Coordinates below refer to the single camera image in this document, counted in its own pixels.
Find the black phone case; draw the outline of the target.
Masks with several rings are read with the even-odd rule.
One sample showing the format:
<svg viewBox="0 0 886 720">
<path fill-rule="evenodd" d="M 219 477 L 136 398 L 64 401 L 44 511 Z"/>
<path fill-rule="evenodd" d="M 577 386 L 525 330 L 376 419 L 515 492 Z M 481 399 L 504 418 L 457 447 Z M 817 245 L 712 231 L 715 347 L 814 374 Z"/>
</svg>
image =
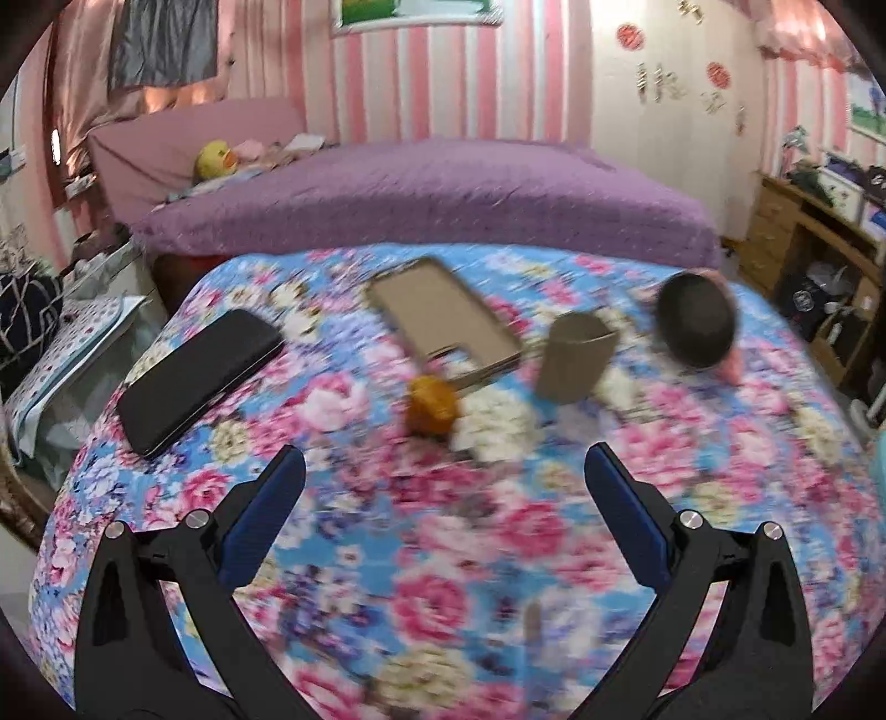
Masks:
<svg viewBox="0 0 886 720">
<path fill-rule="evenodd" d="M 236 309 L 159 360 L 122 393 L 117 413 L 135 455 L 153 459 L 210 404 L 264 368 L 284 348 L 278 328 Z"/>
</svg>

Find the floral bedspread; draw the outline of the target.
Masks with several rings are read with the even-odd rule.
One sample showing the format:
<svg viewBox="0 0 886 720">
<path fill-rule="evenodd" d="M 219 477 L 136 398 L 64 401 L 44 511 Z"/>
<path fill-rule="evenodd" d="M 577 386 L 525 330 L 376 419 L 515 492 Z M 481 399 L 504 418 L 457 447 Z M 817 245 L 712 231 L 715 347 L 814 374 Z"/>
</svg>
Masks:
<svg viewBox="0 0 886 720">
<path fill-rule="evenodd" d="M 796 336 L 759 294 L 733 292 L 739 369 L 694 373 L 656 342 L 659 265 L 552 249 L 443 246 L 527 345 L 566 312 L 619 335 L 581 404 L 533 394 L 519 368 L 468 398 L 447 444 L 410 435 L 414 364 L 368 305 L 367 280 L 410 246 L 251 255 L 198 282 L 138 358 L 147 369 L 233 309 L 285 350 L 171 449 L 140 459 L 105 409 L 61 486 L 30 589 L 34 660 L 74 691 L 91 558 L 111 521 L 171 527 L 302 450 L 305 495 L 236 595 L 295 686 L 327 718 L 563 717 L 649 608 L 591 502 L 587 447 L 722 528 L 784 528 L 810 615 L 820 693 L 884 612 L 884 516 L 869 459 Z"/>
</svg>

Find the pink mug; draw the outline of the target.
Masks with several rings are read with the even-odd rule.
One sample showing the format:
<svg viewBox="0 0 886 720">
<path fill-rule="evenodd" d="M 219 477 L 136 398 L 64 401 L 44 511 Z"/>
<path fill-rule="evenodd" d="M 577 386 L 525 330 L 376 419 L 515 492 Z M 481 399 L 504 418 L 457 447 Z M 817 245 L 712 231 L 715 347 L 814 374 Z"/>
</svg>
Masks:
<svg viewBox="0 0 886 720">
<path fill-rule="evenodd" d="M 653 310 L 656 334 L 677 363 L 738 387 L 743 377 L 739 308 L 721 273 L 683 270 L 662 280 Z"/>
</svg>

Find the upright cardboard tube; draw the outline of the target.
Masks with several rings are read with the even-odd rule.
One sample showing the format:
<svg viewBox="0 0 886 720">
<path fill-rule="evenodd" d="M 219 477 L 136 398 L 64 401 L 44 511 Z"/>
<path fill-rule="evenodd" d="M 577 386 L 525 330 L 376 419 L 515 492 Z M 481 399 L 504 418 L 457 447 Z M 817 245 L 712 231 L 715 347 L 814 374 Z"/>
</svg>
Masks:
<svg viewBox="0 0 886 720">
<path fill-rule="evenodd" d="M 608 368 L 619 333 L 596 312 L 568 312 L 548 330 L 534 396 L 551 404 L 587 399 Z"/>
</svg>

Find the black white patterned pillow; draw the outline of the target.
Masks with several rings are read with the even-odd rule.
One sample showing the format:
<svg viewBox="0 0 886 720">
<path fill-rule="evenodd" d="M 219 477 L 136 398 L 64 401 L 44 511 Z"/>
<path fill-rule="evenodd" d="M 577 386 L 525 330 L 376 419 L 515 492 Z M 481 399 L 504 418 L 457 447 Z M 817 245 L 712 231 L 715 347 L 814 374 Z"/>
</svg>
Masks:
<svg viewBox="0 0 886 720">
<path fill-rule="evenodd" d="M 0 383 L 5 398 L 32 372 L 59 333 L 63 284 L 39 265 L 2 275 Z"/>
</svg>

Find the orange bottle cap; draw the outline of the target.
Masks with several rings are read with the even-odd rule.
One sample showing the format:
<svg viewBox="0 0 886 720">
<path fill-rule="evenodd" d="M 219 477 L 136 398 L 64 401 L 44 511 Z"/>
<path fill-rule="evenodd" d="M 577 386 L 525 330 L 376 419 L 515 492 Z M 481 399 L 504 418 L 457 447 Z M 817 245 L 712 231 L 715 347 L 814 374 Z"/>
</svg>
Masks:
<svg viewBox="0 0 886 720">
<path fill-rule="evenodd" d="M 451 384 L 434 375 L 419 375 L 410 381 L 405 426 L 412 434 L 447 438 L 458 417 L 458 396 Z"/>
</svg>

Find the brown phone case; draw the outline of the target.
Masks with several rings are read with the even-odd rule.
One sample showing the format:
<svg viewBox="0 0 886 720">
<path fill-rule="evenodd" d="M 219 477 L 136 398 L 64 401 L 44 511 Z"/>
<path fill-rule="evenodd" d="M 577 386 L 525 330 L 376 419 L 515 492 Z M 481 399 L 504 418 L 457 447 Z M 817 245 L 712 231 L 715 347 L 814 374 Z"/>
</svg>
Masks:
<svg viewBox="0 0 886 720">
<path fill-rule="evenodd" d="M 365 294 L 414 362 L 456 390 L 491 381 L 521 362 L 517 333 L 435 256 L 375 273 Z"/>
</svg>

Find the wooden desk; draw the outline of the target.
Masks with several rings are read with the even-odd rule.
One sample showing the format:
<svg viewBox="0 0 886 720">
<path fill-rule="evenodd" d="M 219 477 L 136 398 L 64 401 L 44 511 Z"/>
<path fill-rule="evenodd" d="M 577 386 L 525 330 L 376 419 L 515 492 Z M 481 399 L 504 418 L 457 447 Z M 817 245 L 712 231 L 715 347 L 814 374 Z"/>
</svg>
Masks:
<svg viewBox="0 0 886 720">
<path fill-rule="evenodd" d="M 884 267 L 874 240 L 787 180 L 761 176 L 739 276 L 775 305 L 843 392 L 861 394 L 884 344 Z"/>
</svg>

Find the yellow duck plush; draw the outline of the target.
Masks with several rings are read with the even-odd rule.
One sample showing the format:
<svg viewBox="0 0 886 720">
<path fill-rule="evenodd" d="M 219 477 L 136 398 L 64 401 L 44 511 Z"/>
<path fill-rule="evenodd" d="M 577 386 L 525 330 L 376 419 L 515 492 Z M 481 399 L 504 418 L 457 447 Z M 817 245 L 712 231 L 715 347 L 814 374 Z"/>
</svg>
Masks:
<svg viewBox="0 0 886 720">
<path fill-rule="evenodd" d="M 210 182 L 218 178 L 230 177 L 239 169 L 239 159 L 228 146 L 228 142 L 213 140 L 198 152 L 194 163 L 194 177 L 197 182 Z"/>
</svg>

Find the purple bed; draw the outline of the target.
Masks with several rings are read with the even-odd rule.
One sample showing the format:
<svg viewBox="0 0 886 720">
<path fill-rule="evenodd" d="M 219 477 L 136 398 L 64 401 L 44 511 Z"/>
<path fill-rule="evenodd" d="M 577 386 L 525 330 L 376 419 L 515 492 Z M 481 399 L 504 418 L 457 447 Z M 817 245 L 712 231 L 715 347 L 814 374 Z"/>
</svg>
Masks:
<svg viewBox="0 0 886 720">
<path fill-rule="evenodd" d="M 545 142 L 336 147 L 156 208 L 132 232 L 155 255 L 474 243 L 685 269 L 721 263 L 700 201 L 588 148 Z"/>
</svg>

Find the small framed picture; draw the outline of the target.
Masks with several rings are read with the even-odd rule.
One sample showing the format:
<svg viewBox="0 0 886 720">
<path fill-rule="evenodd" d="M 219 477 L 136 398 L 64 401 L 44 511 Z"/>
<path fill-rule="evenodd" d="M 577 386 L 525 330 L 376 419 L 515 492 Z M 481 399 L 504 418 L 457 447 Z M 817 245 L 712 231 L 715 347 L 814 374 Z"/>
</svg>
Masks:
<svg viewBox="0 0 886 720">
<path fill-rule="evenodd" d="M 870 74 L 848 75 L 848 105 L 850 127 L 871 140 L 884 142 L 884 91 Z"/>
</svg>

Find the white wardrobe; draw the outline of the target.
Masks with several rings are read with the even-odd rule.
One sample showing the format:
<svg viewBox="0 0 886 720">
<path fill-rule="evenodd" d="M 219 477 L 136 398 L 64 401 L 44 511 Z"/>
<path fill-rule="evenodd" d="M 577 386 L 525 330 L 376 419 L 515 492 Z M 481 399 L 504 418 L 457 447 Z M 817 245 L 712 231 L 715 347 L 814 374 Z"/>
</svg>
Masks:
<svg viewBox="0 0 886 720">
<path fill-rule="evenodd" d="M 745 2 L 593 2 L 591 146 L 742 239 L 759 186 L 764 61 Z"/>
</svg>

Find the pink window curtain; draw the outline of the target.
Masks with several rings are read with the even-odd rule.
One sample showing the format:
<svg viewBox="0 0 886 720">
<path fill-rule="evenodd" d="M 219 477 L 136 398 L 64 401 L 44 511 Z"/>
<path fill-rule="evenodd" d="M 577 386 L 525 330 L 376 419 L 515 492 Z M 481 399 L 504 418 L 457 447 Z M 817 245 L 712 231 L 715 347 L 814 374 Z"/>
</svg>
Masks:
<svg viewBox="0 0 886 720">
<path fill-rule="evenodd" d="M 817 0 L 749 2 L 755 39 L 764 53 L 846 69 L 862 66 L 858 49 Z"/>
</svg>

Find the grey hanging cloth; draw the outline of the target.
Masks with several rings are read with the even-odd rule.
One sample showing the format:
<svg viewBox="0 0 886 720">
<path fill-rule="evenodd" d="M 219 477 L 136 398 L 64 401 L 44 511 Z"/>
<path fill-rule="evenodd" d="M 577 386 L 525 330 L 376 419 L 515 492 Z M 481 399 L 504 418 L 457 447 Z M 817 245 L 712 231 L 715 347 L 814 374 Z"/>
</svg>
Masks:
<svg viewBox="0 0 886 720">
<path fill-rule="evenodd" d="M 180 89 L 218 72 L 212 0 L 126 0 L 112 32 L 108 89 Z"/>
</svg>

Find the wedding picture frame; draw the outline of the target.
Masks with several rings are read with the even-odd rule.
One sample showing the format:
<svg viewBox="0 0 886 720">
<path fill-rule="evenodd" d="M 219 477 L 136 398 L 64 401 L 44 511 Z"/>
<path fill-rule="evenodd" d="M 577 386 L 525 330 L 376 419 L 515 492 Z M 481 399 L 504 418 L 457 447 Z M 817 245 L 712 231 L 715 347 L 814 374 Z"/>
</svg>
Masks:
<svg viewBox="0 0 886 720">
<path fill-rule="evenodd" d="M 468 0 L 341 0 L 332 3 L 335 34 L 375 32 L 427 25 L 500 25 L 504 9 L 496 2 Z"/>
</svg>

